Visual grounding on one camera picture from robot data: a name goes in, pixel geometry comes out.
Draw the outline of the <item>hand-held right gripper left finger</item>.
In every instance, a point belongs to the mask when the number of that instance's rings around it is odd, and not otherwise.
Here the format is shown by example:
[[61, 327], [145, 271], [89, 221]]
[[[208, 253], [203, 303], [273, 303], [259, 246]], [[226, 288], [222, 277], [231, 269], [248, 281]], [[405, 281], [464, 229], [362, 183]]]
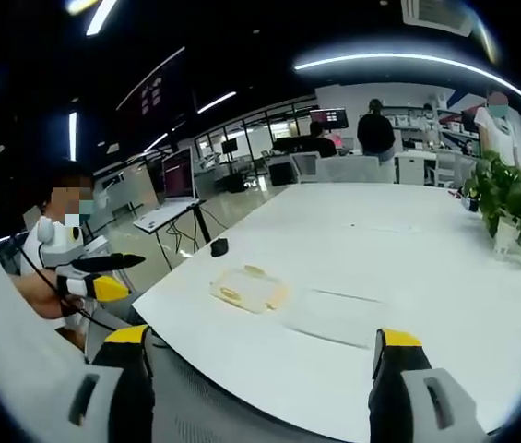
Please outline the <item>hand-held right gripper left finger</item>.
[[58, 380], [33, 411], [35, 442], [150, 442], [155, 393], [149, 326], [109, 334], [90, 364]]

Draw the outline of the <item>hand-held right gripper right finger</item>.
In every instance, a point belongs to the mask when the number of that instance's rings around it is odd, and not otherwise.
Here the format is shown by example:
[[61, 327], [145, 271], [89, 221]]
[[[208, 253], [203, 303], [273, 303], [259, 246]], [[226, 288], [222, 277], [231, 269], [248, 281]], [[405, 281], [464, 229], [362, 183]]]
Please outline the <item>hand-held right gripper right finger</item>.
[[476, 403], [421, 342], [395, 329], [376, 331], [368, 398], [372, 442], [487, 442]]

